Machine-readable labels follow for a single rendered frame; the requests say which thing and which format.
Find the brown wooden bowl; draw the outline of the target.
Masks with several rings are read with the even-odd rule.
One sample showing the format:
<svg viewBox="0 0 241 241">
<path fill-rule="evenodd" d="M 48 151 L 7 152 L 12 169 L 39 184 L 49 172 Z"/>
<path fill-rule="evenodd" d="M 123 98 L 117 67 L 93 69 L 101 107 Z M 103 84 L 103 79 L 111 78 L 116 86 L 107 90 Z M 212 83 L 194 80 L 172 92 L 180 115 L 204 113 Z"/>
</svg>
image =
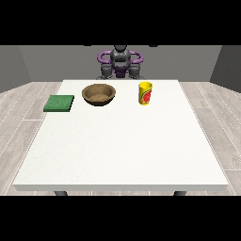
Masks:
<svg viewBox="0 0 241 241">
<path fill-rule="evenodd" d="M 82 90 L 83 99 L 94 106 L 109 104 L 115 95 L 116 90 L 108 84 L 92 84 Z"/>
</svg>

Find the yellow cup with melon print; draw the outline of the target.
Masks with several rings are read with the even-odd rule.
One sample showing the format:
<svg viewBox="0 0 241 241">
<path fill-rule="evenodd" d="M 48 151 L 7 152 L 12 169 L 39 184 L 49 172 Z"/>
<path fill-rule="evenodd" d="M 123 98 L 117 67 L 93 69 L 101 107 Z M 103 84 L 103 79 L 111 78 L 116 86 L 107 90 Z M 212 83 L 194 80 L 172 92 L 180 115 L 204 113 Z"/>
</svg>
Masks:
<svg viewBox="0 0 241 241">
<path fill-rule="evenodd" d="M 150 82 L 140 82 L 138 85 L 138 99 L 142 105 L 147 105 L 151 99 L 153 84 Z"/>
</svg>

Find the green square pad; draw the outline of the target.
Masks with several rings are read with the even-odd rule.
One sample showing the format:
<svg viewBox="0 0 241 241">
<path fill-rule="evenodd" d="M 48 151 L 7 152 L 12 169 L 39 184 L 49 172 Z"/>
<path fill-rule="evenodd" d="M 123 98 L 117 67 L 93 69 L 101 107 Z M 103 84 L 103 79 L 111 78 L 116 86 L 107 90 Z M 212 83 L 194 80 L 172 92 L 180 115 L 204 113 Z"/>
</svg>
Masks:
<svg viewBox="0 0 241 241">
<path fill-rule="evenodd" d="M 44 112 L 69 112 L 72 107 L 73 95 L 51 95 L 44 108 Z"/>
</svg>

